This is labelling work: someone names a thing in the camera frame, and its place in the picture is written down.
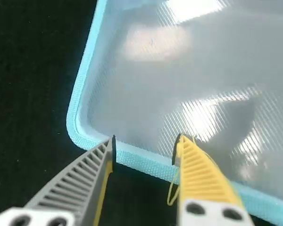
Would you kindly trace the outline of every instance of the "black surface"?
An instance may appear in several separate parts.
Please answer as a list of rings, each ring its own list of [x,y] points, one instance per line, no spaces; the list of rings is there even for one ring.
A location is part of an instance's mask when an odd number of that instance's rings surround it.
[[[66,113],[95,4],[0,0],[0,212],[23,206],[83,153],[67,135]],[[101,224],[175,224],[168,186],[118,166]]]

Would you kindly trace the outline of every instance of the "light blue rim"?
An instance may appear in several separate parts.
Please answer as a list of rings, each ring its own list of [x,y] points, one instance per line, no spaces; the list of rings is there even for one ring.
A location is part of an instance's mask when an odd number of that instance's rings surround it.
[[[66,125],[68,134],[78,147],[85,150],[97,145],[97,142],[96,139],[87,139],[78,132],[76,114],[78,112],[81,94],[87,77],[88,68],[92,60],[97,37],[100,32],[100,26],[107,1],[108,0],[98,0],[67,112]],[[176,171],[176,168],[171,165],[165,165],[125,150],[117,150],[117,162],[167,181],[172,180]],[[244,205],[250,214],[269,221],[270,223],[283,225],[282,200],[236,182],[232,182],[232,184],[240,193]]]

